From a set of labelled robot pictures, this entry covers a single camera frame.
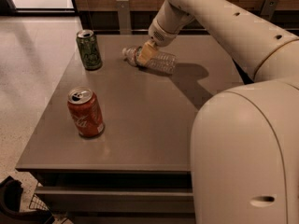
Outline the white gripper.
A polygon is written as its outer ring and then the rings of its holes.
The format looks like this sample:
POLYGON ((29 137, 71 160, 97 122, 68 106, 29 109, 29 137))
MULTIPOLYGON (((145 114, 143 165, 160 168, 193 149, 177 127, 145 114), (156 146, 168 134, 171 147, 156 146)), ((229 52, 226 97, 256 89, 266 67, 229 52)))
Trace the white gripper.
POLYGON ((145 66, 157 54, 157 46, 168 46, 177 37, 181 29, 193 20, 194 16, 174 7, 168 0, 164 0, 149 27, 150 40, 143 45, 137 62, 145 66))

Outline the dark robot base part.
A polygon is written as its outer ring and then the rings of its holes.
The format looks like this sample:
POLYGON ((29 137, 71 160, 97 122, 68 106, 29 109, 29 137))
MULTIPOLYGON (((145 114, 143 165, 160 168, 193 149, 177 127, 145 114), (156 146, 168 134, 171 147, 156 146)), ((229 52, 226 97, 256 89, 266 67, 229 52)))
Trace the dark robot base part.
POLYGON ((20 211, 22 192, 21 182, 11 176, 0 183, 0 224, 52 224, 50 211, 20 211))

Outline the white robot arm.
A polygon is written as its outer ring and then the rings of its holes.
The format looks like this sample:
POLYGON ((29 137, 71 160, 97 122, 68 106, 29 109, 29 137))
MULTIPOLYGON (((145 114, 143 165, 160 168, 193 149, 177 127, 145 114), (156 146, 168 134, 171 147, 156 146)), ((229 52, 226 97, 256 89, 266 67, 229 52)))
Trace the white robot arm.
POLYGON ((252 81, 213 96, 194 120, 197 224, 299 224, 297 36, 226 0, 165 0, 140 62, 169 45, 191 20, 252 81))

